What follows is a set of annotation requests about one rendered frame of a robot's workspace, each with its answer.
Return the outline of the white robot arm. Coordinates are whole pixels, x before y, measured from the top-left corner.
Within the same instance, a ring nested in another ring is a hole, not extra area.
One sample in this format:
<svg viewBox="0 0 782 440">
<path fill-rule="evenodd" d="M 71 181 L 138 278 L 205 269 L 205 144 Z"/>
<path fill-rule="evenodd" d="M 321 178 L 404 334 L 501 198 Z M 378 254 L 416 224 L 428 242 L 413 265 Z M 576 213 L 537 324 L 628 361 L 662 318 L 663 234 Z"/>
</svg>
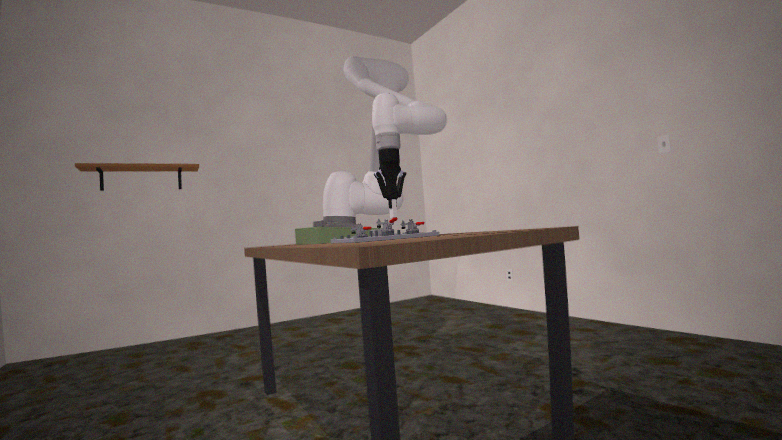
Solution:
<svg viewBox="0 0 782 440">
<path fill-rule="evenodd" d="M 405 89 L 409 79 L 406 69 L 399 64 L 352 56 L 345 61 L 344 74 L 352 85 L 374 97 L 370 172 L 365 175 L 363 183 L 356 181 L 356 177 L 350 172 L 332 173 L 325 186 L 326 190 L 324 188 L 324 218 L 314 221 L 313 227 L 326 224 L 324 227 L 354 225 L 356 228 L 356 214 L 389 214 L 388 200 L 383 198 L 374 176 L 380 167 L 378 151 L 386 148 L 400 149 L 402 133 L 435 134 L 442 131 L 447 123 L 446 113 L 439 107 L 419 100 L 414 101 L 399 93 Z"/>
</svg>

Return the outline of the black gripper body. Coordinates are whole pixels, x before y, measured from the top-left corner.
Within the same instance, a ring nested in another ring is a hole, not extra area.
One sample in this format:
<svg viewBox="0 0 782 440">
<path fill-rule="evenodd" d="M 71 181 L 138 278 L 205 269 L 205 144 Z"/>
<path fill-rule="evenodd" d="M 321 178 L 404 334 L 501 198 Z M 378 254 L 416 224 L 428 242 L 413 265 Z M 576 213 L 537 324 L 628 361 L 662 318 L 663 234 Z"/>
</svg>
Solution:
<svg viewBox="0 0 782 440">
<path fill-rule="evenodd" d="M 379 164 L 379 170 L 381 169 L 384 178 L 388 179 L 388 168 L 391 168 L 392 179 L 394 178 L 393 169 L 397 169 L 398 176 L 401 171 L 399 149 L 386 148 L 379 150 Z"/>
</svg>

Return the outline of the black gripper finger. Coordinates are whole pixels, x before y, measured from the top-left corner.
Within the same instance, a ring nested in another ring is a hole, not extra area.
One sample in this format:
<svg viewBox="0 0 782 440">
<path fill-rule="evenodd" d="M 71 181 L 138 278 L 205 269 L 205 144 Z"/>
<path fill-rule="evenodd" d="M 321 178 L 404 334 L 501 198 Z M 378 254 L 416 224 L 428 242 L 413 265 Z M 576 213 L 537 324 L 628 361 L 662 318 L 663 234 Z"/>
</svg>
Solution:
<svg viewBox="0 0 782 440">
<path fill-rule="evenodd" d="M 394 178 L 392 179 L 392 189 L 393 189 L 393 199 L 395 204 L 395 217 L 397 217 L 397 199 L 401 197 L 406 172 L 403 172 L 402 170 L 400 171 L 398 183 L 397 183 L 397 169 L 393 169 L 393 174 L 394 174 Z"/>
<path fill-rule="evenodd" d="M 379 171 L 377 171 L 376 173 L 374 173 L 374 176 L 376 177 L 376 179 L 378 181 L 378 184 L 379 184 L 380 190 L 382 192 L 383 198 L 386 198 L 388 200 L 389 211 L 390 211 L 390 218 L 394 218 L 395 217 L 395 204 L 394 204 L 394 199 L 393 199 L 391 168 L 388 168 L 387 172 L 388 172 L 388 179 L 384 178 L 385 182 L 386 182 L 386 185 L 385 185 L 384 179 L 382 177 L 381 169 Z"/>
</svg>

